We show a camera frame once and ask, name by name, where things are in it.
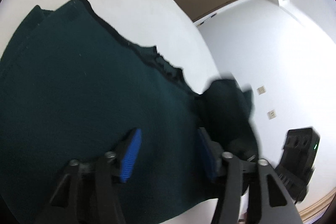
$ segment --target black electronic device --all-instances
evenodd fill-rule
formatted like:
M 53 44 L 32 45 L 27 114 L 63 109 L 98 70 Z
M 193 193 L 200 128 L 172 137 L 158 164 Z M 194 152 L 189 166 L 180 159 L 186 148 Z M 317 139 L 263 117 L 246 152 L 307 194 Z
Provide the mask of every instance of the black electronic device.
M 312 127 L 287 132 L 283 154 L 275 171 L 296 202 L 303 201 L 307 195 L 319 141 L 320 136 Z

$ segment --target fabric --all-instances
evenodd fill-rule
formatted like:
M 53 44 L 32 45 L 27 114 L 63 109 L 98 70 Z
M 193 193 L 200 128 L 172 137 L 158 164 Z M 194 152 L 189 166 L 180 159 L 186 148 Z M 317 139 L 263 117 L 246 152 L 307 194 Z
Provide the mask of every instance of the fabric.
M 123 38 L 87 0 L 36 6 L 0 61 L 0 194 L 21 224 L 33 223 L 71 159 L 101 156 L 137 127 L 142 145 L 120 203 L 128 224 L 163 222 L 217 197 L 198 127 L 223 147 L 239 139 L 232 151 L 242 158 L 257 155 L 246 98 L 234 80 L 194 93 L 156 47 Z

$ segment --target electrical outlet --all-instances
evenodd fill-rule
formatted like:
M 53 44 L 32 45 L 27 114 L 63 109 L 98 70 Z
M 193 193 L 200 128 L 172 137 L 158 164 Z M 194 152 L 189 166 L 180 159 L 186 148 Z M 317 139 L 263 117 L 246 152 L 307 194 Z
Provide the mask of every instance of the electrical outlet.
M 267 112 L 268 115 L 268 119 L 274 119 L 277 115 L 275 114 L 275 110 L 271 110 L 269 112 Z
M 259 95 L 265 93 L 266 92 L 265 86 L 263 85 L 263 86 L 257 88 L 257 91 L 258 91 Z

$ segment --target metal bolt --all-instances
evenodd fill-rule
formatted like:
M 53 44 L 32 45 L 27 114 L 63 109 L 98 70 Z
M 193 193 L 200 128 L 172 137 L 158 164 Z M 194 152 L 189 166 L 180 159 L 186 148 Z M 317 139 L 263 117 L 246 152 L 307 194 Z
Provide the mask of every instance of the metal bolt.
M 70 160 L 69 165 L 70 166 L 77 166 L 79 164 L 78 160 Z
M 108 159 L 114 158 L 116 156 L 115 152 L 109 151 L 105 153 L 105 157 Z
M 258 160 L 258 164 L 260 164 L 262 166 L 266 166 L 266 165 L 268 165 L 268 161 L 265 160 L 265 159 L 260 159 L 260 160 Z
M 226 159 L 232 159 L 232 158 L 233 158 L 233 155 L 232 155 L 232 153 L 230 153 L 230 152 L 223 152 L 223 153 L 222 153 L 222 157 L 223 157 L 223 158 L 226 158 Z

